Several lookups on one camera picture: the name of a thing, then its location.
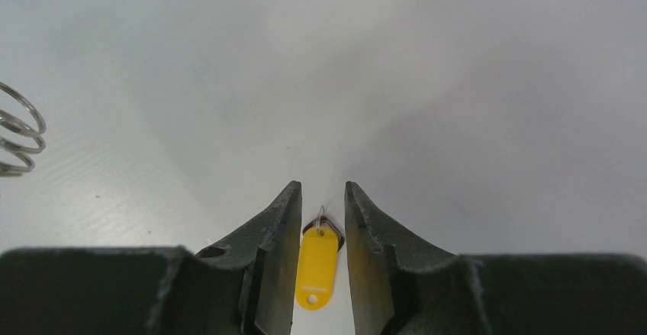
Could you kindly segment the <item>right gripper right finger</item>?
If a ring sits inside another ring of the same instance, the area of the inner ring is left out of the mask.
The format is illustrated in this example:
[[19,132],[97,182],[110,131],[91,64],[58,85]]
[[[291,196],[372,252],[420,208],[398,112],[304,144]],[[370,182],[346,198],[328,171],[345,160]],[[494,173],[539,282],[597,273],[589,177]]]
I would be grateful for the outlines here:
[[345,187],[357,334],[644,334],[646,262],[626,254],[464,255]]

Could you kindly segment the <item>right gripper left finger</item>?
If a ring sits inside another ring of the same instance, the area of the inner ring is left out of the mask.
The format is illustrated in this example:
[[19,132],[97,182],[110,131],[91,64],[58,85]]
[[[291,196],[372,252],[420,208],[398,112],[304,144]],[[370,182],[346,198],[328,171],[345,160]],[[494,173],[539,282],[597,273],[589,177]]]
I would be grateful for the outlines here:
[[198,253],[52,247],[1,257],[3,334],[288,334],[301,184]]

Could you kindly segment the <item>key with yellow tag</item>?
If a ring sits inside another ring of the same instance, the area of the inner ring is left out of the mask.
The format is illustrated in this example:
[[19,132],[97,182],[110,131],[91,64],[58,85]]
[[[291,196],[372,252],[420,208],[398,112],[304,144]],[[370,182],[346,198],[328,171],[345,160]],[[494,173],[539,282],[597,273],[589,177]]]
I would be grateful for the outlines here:
[[344,233],[322,205],[301,232],[295,300],[306,311],[319,311],[332,298],[339,251],[345,242]]

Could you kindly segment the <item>large keyring with yellow grip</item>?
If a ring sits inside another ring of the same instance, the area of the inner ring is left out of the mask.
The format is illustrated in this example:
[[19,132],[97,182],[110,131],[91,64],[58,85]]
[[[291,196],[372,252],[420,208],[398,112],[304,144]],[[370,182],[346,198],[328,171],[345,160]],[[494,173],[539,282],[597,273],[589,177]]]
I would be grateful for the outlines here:
[[46,141],[43,138],[43,135],[47,130],[47,125],[43,115],[38,111],[36,106],[20,92],[4,82],[1,82],[1,90],[18,102],[30,114],[37,125],[37,128],[33,128],[26,121],[4,109],[1,110],[2,128],[12,132],[13,134],[17,134],[18,136],[31,139],[36,143],[35,147],[29,147],[24,144],[15,143],[5,137],[1,137],[1,150],[8,152],[22,162],[21,165],[15,165],[1,161],[1,177],[21,177],[33,171],[36,166],[36,163],[31,156],[40,154],[46,149]]

